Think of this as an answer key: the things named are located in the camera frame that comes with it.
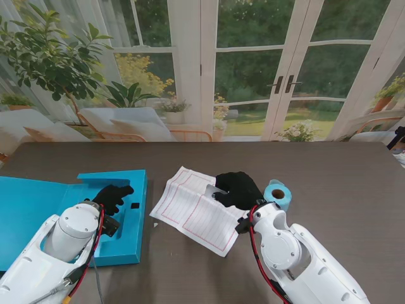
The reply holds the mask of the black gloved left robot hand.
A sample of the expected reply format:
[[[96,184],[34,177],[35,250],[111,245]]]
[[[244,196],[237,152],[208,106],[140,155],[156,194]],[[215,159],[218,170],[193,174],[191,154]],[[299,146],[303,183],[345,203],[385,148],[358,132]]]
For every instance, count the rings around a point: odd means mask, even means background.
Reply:
[[[94,199],[86,198],[84,201],[96,204],[104,210],[106,215],[114,216],[119,212],[118,206],[124,204],[123,198],[133,193],[134,189],[131,186],[108,185],[101,189]]]

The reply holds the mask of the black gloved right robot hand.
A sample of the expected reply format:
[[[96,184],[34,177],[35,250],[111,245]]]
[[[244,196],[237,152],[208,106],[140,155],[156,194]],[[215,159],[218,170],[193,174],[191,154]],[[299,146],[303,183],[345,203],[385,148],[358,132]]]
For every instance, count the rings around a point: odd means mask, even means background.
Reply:
[[[245,172],[217,175],[215,187],[221,192],[213,193],[214,199],[227,208],[235,206],[239,210],[250,210],[258,200],[264,200],[256,183]]]

